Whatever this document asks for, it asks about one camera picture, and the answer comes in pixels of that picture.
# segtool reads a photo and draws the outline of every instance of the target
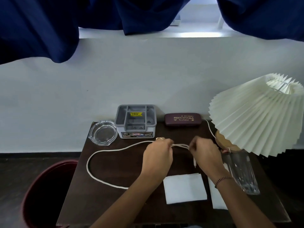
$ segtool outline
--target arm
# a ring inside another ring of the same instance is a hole
[[[189,150],[199,167],[213,183],[216,183],[221,177],[231,176],[224,168],[221,153],[212,140],[196,136],[190,143]],[[220,181],[217,189],[221,193],[237,228],[275,228],[234,179]]]
[[[129,227],[151,193],[162,183],[173,161],[171,139],[157,139],[143,153],[143,166],[137,180],[94,222],[91,228]]]

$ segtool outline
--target black baseboard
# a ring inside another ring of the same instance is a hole
[[[0,153],[0,158],[79,158],[81,152],[49,152],[49,153]]]

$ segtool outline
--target lamp cord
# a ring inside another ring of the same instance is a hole
[[[91,158],[92,158],[95,154],[97,154],[97,153],[99,153],[99,152],[121,151],[121,150],[129,149],[129,148],[132,147],[132,146],[135,146],[135,145],[138,145],[138,144],[141,144],[141,143],[145,143],[145,142],[154,142],[154,141],[142,141],[142,142],[135,143],[135,144],[133,144],[133,145],[127,146],[127,147],[122,148],[122,149],[104,149],[104,150],[96,151],[95,153],[93,153],[93,154],[89,157],[89,159],[88,159],[88,161],[87,161],[87,172],[88,172],[88,174],[91,176],[91,178],[95,179],[95,180],[98,181],[98,182],[101,182],[101,183],[103,183],[103,184],[106,184],[106,185],[108,185],[108,186],[112,186],[112,187],[115,187],[115,188],[127,190],[128,187],[116,186],[116,185],[110,184],[110,183],[108,183],[108,182],[105,182],[105,181],[103,181],[103,180],[100,180],[100,179],[94,177],[94,176],[92,175],[92,173],[90,172],[90,170],[89,170],[89,162],[90,162]],[[171,147],[174,147],[174,146],[178,146],[178,147],[185,148],[185,149],[188,149],[188,150],[189,150],[189,146],[186,145],[186,144],[171,144]],[[196,161],[195,161],[194,158],[193,158],[193,164],[194,164],[194,166],[196,167]]]

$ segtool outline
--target glass ashtray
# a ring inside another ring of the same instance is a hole
[[[90,129],[88,138],[96,145],[108,146],[116,139],[117,134],[114,122],[100,121]]]

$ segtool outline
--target white wall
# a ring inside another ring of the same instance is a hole
[[[91,122],[120,104],[207,114],[214,95],[264,74],[304,83],[303,58],[302,42],[248,36],[81,39],[62,64],[0,65],[0,152],[81,151]]]

